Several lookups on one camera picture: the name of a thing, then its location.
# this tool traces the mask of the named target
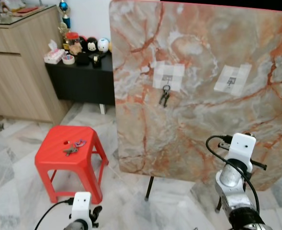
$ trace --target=black shelf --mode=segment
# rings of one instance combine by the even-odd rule
[[[45,63],[58,99],[115,105],[112,55],[102,58],[102,66]]]

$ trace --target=white round toy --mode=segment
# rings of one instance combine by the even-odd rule
[[[97,44],[98,50],[103,52],[103,53],[107,53],[109,50],[109,41],[106,38],[101,38],[98,40],[98,44]]]

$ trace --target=keychain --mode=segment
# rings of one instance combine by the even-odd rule
[[[168,101],[168,98],[169,98],[169,91],[170,91],[170,86],[169,85],[165,85],[163,86],[163,94],[162,94],[162,97],[159,101],[159,104],[162,104],[162,101],[164,99],[164,104],[163,104],[163,107],[166,108],[166,102]]]

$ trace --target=key ring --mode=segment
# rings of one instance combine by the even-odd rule
[[[163,90],[169,92],[170,91],[170,85],[163,86]]]
[[[75,146],[76,146],[76,147],[81,147],[81,146],[84,146],[86,143],[87,143],[86,140],[80,139],[79,142],[75,142]]]

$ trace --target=black metal stand leg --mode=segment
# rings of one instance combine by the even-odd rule
[[[151,176],[151,177],[150,177],[150,181],[149,181],[149,185],[148,185],[148,189],[147,189],[147,193],[146,193],[146,196],[145,196],[145,201],[148,201],[148,198],[149,198],[149,194],[150,194],[150,190],[151,190],[151,186],[152,186],[153,181],[154,181],[154,176]]]
[[[215,209],[215,212],[219,213],[219,211],[221,210],[221,207],[222,207],[222,199],[221,199],[221,197],[219,197],[218,204],[217,204],[217,207]]]

